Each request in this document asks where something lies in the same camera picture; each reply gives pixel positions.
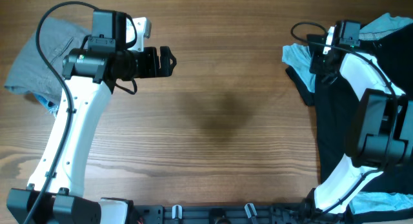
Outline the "black shorts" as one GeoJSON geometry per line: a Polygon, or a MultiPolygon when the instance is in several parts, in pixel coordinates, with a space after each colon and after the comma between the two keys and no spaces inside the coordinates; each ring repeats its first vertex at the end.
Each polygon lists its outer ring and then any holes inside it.
{"type": "MultiPolygon", "coordinates": [[[[408,97],[412,97],[412,25],[377,41],[365,41],[362,46],[377,58],[379,67],[408,97]]],[[[344,154],[344,140],[356,113],[359,99],[341,76],[331,85],[316,77],[314,103],[316,107],[317,147],[324,182],[344,154]]],[[[412,193],[412,162],[394,167],[368,183],[364,192],[412,193]]]]}

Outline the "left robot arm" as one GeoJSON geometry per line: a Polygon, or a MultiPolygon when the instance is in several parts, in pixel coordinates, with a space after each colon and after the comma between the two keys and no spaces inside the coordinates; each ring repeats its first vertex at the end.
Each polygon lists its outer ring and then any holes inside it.
{"type": "Polygon", "coordinates": [[[84,198],[85,168],[99,119],[117,81],[168,77],[177,64],[169,47],[146,47],[145,17],[95,10],[92,33],[65,56],[59,111],[41,160],[6,206],[18,223],[138,223],[128,199],[84,198]]]}

